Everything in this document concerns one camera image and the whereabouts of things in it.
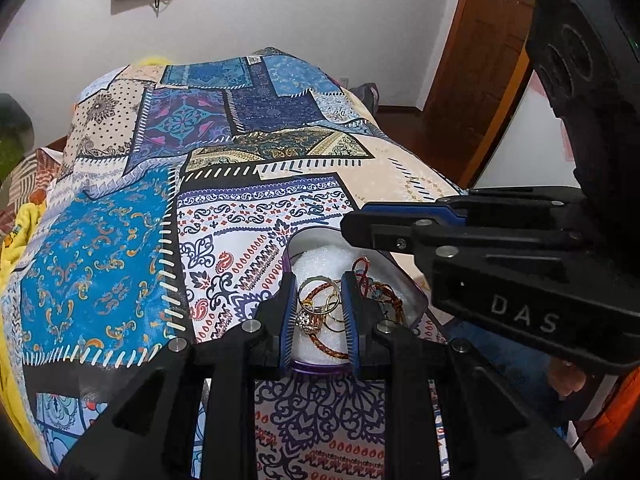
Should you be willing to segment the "purple heart-shaped tin box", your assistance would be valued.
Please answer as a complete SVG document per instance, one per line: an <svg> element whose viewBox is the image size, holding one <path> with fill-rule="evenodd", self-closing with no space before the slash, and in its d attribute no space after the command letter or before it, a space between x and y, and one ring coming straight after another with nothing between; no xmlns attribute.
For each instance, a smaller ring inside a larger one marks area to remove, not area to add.
<svg viewBox="0 0 640 480"><path fill-rule="evenodd" d="M392 257L350 246L339 230L306 228L288 242L284 261L295 278L291 367L329 376L363 379L412 376L424 360L424 344L413 329L428 305L422 290ZM303 280L323 275L341 286L342 301L328 315L299 309Z"/></svg>

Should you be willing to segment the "gold bangle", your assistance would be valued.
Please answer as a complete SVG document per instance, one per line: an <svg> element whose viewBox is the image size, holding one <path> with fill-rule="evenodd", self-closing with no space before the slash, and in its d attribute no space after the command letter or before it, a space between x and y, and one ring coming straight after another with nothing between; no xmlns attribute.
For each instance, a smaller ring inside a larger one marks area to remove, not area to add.
<svg viewBox="0 0 640 480"><path fill-rule="evenodd" d="M297 286L296 299L299 309L313 315L328 315L342 301L341 286L323 275L311 276Z"/></svg>

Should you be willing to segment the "dark bag on floor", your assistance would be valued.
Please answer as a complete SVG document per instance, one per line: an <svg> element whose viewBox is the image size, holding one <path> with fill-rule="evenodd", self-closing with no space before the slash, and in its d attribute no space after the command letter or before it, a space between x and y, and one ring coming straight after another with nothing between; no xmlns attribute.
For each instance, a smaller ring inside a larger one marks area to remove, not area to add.
<svg viewBox="0 0 640 480"><path fill-rule="evenodd" d="M366 84L360 84L358 87L350 88L352 92L372 116L378 114L378 103L380 102L380 92L374 82L367 82Z"/></svg>

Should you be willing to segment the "wooden wardrobe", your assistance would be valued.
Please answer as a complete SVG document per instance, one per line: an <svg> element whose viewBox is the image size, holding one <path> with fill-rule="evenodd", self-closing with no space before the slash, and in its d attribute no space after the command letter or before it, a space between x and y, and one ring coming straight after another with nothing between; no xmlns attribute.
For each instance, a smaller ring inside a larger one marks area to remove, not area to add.
<svg viewBox="0 0 640 480"><path fill-rule="evenodd" d="M458 185L480 171L528 70L535 0L458 0L423 111L428 162Z"/></svg>

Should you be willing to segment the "yellow blanket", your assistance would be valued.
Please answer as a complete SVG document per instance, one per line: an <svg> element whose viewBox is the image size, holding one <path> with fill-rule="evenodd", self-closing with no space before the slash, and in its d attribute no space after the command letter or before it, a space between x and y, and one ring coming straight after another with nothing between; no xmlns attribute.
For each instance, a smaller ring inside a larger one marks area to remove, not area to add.
<svg viewBox="0 0 640 480"><path fill-rule="evenodd" d="M42 457L43 443L28 407L22 365L21 277L14 269L37 231L43 211L43 204L22 205L13 229L1 239L1 405L37 458Z"/></svg>

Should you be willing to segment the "blue patchwork bedspread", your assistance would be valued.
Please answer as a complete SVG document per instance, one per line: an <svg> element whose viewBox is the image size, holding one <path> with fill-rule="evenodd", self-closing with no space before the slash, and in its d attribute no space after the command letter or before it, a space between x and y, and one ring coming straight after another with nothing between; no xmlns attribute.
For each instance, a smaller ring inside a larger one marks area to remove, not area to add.
<svg viewBox="0 0 640 480"><path fill-rule="evenodd" d="M78 96L21 277L28 407L49 469L171 339L255 315L290 239L454 184L349 89L276 49L113 70Z"/></svg>

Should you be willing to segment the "striped patterned pillow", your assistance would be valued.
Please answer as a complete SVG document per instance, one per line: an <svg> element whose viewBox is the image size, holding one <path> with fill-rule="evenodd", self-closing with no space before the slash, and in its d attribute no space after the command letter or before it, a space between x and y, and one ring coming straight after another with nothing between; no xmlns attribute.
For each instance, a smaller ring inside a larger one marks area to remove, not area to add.
<svg viewBox="0 0 640 480"><path fill-rule="evenodd" d="M47 192L50 182L61 168L63 154L50 148L37 148L22 160L1 185L1 235L14 226L20 207L35 192Z"/></svg>

